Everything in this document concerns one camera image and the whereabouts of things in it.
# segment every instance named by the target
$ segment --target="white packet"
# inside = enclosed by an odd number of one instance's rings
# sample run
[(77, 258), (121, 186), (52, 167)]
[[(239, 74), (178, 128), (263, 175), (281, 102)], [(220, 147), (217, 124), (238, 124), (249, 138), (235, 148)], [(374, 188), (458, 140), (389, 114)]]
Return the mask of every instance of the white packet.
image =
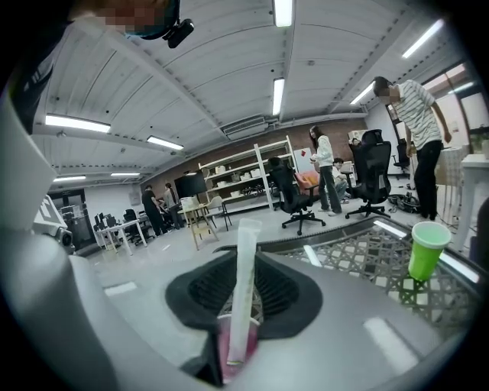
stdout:
[(228, 365), (239, 365), (246, 358), (254, 286), (254, 255), (261, 221), (242, 218), (238, 228), (236, 286), (232, 298), (231, 334)]

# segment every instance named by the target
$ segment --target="white sweater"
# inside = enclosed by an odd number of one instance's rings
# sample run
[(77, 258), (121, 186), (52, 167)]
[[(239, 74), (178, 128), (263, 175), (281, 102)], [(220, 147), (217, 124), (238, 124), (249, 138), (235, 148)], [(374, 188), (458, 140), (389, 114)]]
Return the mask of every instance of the white sweater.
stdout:
[(333, 149), (328, 136), (321, 136), (318, 139), (318, 151), (313, 154), (312, 159), (318, 162), (320, 167), (333, 165)]

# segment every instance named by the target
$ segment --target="metal shelving unit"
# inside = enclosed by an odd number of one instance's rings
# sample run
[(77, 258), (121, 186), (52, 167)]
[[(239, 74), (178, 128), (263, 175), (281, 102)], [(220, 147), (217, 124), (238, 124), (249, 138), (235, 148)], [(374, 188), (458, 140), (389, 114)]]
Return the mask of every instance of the metal shelving unit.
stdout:
[[(292, 168), (295, 169), (296, 161), (293, 155), (292, 145), (290, 144), (290, 139), (288, 136), (284, 140), (266, 144), (266, 145), (258, 145), (255, 144), (252, 150), (246, 150), (244, 152), (236, 153), (229, 157), (225, 157), (223, 159), (216, 160), (207, 164), (200, 164), (199, 168), (201, 170), (208, 170), (208, 174), (205, 176), (208, 190), (206, 192), (207, 200), (210, 202), (210, 199), (213, 196), (219, 195), (222, 197), (222, 200), (226, 202), (228, 206), (228, 212), (242, 212), (245, 210), (250, 210), (253, 208), (262, 208), (267, 206), (273, 210), (273, 201), (270, 194), (270, 189), (268, 186), (268, 176), (266, 165), (268, 164), (268, 159), (272, 156), (278, 156), (280, 159), (289, 160), (289, 164)], [(244, 162), (243, 160), (253, 160), (252, 162)], [(225, 171), (216, 172), (215, 169), (219, 166), (225, 166)], [(255, 178), (249, 178), (241, 181), (230, 182), (225, 186), (217, 187), (216, 183), (226, 178), (231, 178), (231, 176), (235, 173), (245, 173), (250, 170), (259, 168), (260, 176), (256, 176)], [(257, 195), (237, 195), (235, 197), (230, 196), (230, 192), (233, 189), (239, 189), (240, 186), (246, 187), (246, 183), (248, 185), (251, 182), (261, 181), (264, 185), (264, 193)]]

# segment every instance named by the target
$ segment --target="air conditioning unit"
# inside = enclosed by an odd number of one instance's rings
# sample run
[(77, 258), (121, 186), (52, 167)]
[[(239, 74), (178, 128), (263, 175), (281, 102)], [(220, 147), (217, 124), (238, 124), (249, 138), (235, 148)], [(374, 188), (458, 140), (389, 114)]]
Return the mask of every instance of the air conditioning unit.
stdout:
[(255, 115), (221, 127), (222, 132), (232, 141), (263, 133), (267, 128), (268, 123), (263, 115)]

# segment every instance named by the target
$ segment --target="woman with long hair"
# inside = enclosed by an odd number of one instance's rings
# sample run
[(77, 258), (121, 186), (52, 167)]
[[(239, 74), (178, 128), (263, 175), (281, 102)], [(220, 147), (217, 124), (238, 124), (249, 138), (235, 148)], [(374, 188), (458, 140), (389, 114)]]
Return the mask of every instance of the woman with long hair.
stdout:
[[(332, 174), (333, 151), (329, 138), (321, 133), (317, 126), (313, 126), (309, 130), (309, 137), (316, 152), (311, 156), (311, 163), (317, 162), (319, 164), (319, 196), (321, 197), (321, 209), (319, 211), (328, 212), (329, 216), (336, 216), (342, 213), (342, 205), (336, 192), (335, 178)], [(329, 209), (325, 188), (328, 190), (332, 210)]]

